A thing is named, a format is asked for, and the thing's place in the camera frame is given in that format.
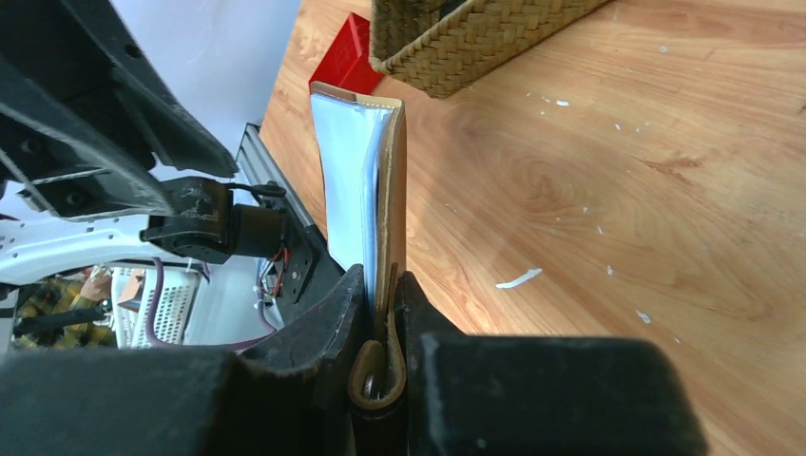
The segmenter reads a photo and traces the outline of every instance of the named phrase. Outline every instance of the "person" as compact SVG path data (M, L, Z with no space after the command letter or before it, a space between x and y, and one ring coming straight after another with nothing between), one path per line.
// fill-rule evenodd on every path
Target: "person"
M76 309L91 309L111 297L111 276L98 268L85 272L85 280L54 276L23 287L24 302L18 306L17 317L60 314ZM12 346L26 349L70 349L75 347L116 347L115 333L108 326L92 322L64 328L21 334Z

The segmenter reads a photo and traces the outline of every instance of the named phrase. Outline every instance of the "cable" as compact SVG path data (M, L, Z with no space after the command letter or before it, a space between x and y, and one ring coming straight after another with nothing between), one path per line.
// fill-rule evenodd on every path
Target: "cable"
M145 338L151 344L152 347L181 347L182 344L172 344L170 342L165 342L157 337L157 334L154 332L154 321L157 319L157 307L160 305L160 298L163 297L163 285L165 283L165 268L163 266L163 261L156 256L151 258L154 261L154 267L157 269L157 283L154 287L154 294L151 296L151 301L148 305L148 313L145 315ZM232 350L233 352L240 352L246 349L251 349L252 347L256 346L260 342L266 340L277 331L277 328L272 326L269 321L266 319L265 313L263 313L263 307L258 306L258 310L260 312L260 320L270 332L262 337L257 337L255 339L243 340L240 342L235 342L232 344L219 344L219 345L205 345L204 347L213 347L213 348L220 348L220 349L228 349Z
M254 198L258 204L263 203L260 197L282 198L285 196L285 189L277 185L246 185L243 183L230 182L226 183L224 187L230 190L246 190L252 194L252 198Z
M275 282L275 288L272 290L272 297L279 295L279 289L282 286L282 277L285 275L285 270L288 269L288 249L282 249L282 269L279 270L278 279Z
M266 279L274 264L274 261L268 261L266 258L258 259L258 275L255 277L255 292L258 294L258 299L261 301L269 297L269 292L266 291L265 285L267 285Z

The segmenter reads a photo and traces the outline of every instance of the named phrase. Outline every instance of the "plaid shirt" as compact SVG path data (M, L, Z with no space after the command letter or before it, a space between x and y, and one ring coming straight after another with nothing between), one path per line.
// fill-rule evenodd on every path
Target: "plaid shirt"
M60 314L74 309L90 309L97 305L83 296L82 282L63 278L47 278L29 285L36 287L33 295L17 310L19 318ZM106 326L92 323L71 325L61 330L23 334L14 338L14 345L19 349L70 349L86 346L115 347L115 333Z

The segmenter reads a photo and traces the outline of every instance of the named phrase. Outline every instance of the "screw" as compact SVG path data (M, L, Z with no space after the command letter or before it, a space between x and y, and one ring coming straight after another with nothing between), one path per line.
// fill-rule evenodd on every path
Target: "screw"
M70 193L67 195L67 204L71 206L80 206L84 204L84 197L80 193Z
M27 154L35 154L37 152L42 152L42 143L36 140L24 140L20 144L20 148L23 149L23 152Z

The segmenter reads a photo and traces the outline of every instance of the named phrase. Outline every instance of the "black plastic part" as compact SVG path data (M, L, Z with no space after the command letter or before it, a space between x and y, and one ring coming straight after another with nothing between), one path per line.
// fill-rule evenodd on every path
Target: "black plastic part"
M5 301L9 298L9 293L16 290L18 287L9 285L8 283L0 283L0 301Z
M275 182L268 182L258 188L261 187L281 188ZM299 303L300 297L311 283L320 258L333 263L327 253L327 242L316 226L305 228L299 220L299 216L294 212L294 206L288 199L295 197L293 194L283 192L281 196L261 199L265 207L287 215L288 229L285 231L283 244L288 249L289 258L288 265L282 274L282 287L277 297L277 303L282 310L290 310L289 308ZM315 300L324 296L322 292L326 293L327 290L314 292ZM298 313L298 310L296 312L290 310L290 312L291 314Z
M63 219L172 215L160 160L232 177L234 160L174 99L107 1L0 2L0 181Z
M65 326L100 321L105 317L104 309L100 306L91 309L73 309L62 313L30 316L17 323L14 327L14 336L19 337L23 334L59 330Z
M418 454L701 456L678 376L625 339L424 334Z
M12 357L0 365L3 454L341 456L364 301L354 266L244 357L199 347Z
M232 208L236 237L233 255L244 257L273 257L288 236L284 214L265 207L236 204Z
M395 317L397 337L406 356L409 384L408 417L403 419L409 423L409 452L411 454L428 454L430 446L426 421L428 415L428 399L426 398L423 370L423 346L420 343L422 334L462 335L462 332L448 318L437 311L420 288L417 278L411 272L400 277L395 289Z
M233 205L225 184L207 178L163 183L176 217L150 217L140 237L182 257L222 264L232 255L274 257L285 239L287 217L272 209Z

